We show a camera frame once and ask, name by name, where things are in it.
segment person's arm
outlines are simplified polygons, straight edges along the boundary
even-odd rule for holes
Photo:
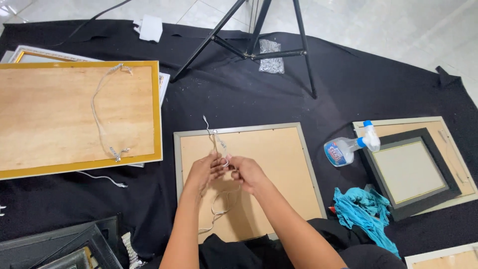
[[[191,167],[186,184],[179,198],[173,230],[161,261],[160,269],[198,269],[199,253],[197,232],[199,226],[199,202],[207,184],[222,175],[221,164],[226,161],[217,153],[197,160]]]
[[[244,157],[226,157],[232,173],[262,207],[296,269],[341,269],[347,265],[332,246],[287,202],[260,166]]]

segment spray bottle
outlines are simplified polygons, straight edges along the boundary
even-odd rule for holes
[[[354,151],[368,147],[372,152],[380,150],[380,139],[371,121],[363,122],[365,134],[363,137],[349,139],[339,137],[324,145],[329,161],[335,167],[351,164],[354,161]]]

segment blue rag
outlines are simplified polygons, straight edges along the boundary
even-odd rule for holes
[[[334,201],[335,211],[342,226],[349,229],[352,225],[359,226],[377,246],[400,258],[396,245],[383,231],[389,224],[387,216],[390,215],[390,211],[387,206],[390,202],[387,198],[373,189],[367,192],[360,188],[351,188],[342,194],[338,188],[335,188]]]

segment tripod leg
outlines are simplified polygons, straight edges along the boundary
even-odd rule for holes
[[[262,26],[264,25],[264,20],[266,19],[267,11],[269,11],[271,1],[272,0],[264,0],[262,3],[261,11],[259,12],[259,18],[257,18],[256,27],[254,28],[254,33],[252,34],[252,39],[247,47],[247,55],[252,55],[254,52],[254,48],[256,47],[257,40],[259,39],[259,34],[261,33]]]
[[[179,71],[176,73],[174,77],[171,77],[169,82],[174,83],[178,80],[178,77],[188,68],[188,66],[196,59],[196,57],[203,51],[203,49],[211,42],[212,37],[215,36],[219,31],[222,29],[222,27],[229,21],[229,19],[236,13],[236,11],[241,7],[241,5],[245,2],[246,0],[237,0],[237,2],[232,6],[232,8],[226,13],[224,18],[219,22],[218,25],[210,32],[207,37],[204,39],[204,41],[199,45],[199,47],[194,51],[194,53],[189,57],[189,59],[186,61],[186,64],[184,64],[183,67],[179,69]]]
[[[307,39],[305,37],[304,22],[302,21],[302,13],[300,12],[299,0],[292,0],[294,2],[295,15],[297,23],[299,24],[300,37],[302,38],[302,46],[304,48],[305,63],[307,64],[307,72],[309,73],[310,87],[312,88],[312,98],[317,99],[317,91],[315,90],[314,80],[312,79],[312,70],[310,69],[309,47],[307,46]]]

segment bottle label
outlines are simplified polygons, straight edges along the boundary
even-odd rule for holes
[[[332,164],[339,166],[347,163],[344,158],[344,155],[338,149],[337,144],[335,144],[335,142],[325,145],[324,148],[326,150],[326,156]]]

